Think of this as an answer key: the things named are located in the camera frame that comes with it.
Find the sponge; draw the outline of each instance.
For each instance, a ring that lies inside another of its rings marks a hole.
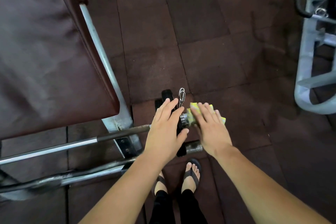
[[[190,106],[194,107],[199,113],[201,113],[201,111],[200,111],[200,109],[199,109],[197,103],[190,103]],[[189,126],[191,126],[191,125],[193,125],[193,124],[197,124],[197,121],[196,121],[195,117],[193,116],[193,114],[192,114],[190,108],[187,109],[187,119],[188,119],[188,125],[189,125]],[[225,119],[224,117],[222,117],[222,121],[223,121],[223,123],[225,124],[226,119]]]

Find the maroon leather pad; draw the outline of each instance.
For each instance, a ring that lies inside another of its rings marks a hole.
[[[80,3],[0,0],[0,140],[119,113]]]

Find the person's left arm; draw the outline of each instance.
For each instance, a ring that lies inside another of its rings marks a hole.
[[[174,158],[187,138],[189,130],[186,128],[176,136],[177,123],[184,110],[184,107],[180,107],[171,114],[177,103],[178,99],[171,102],[166,99],[157,109],[144,152],[86,214],[80,224],[135,223],[160,171]]]

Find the leggings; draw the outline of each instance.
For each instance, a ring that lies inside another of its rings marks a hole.
[[[207,224],[198,201],[190,189],[186,189],[178,200],[181,224]],[[173,204],[170,196],[163,190],[156,193],[152,217],[149,224],[174,224]]]

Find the hand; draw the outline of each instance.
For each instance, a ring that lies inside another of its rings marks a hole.
[[[202,146],[208,154],[216,158],[223,150],[233,147],[229,132],[218,110],[214,112],[208,103],[197,105],[201,113],[192,106],[190,110],[201,130]]]
[[[171,113],[178,102],[177,98],[171,102],[167,98],[157,109],[146,140],[144,153],[155,156],[163,165],[174,158],[189,132],[185,128],[176,136],[177,124],[184,110],[184,107],[180,107]]]

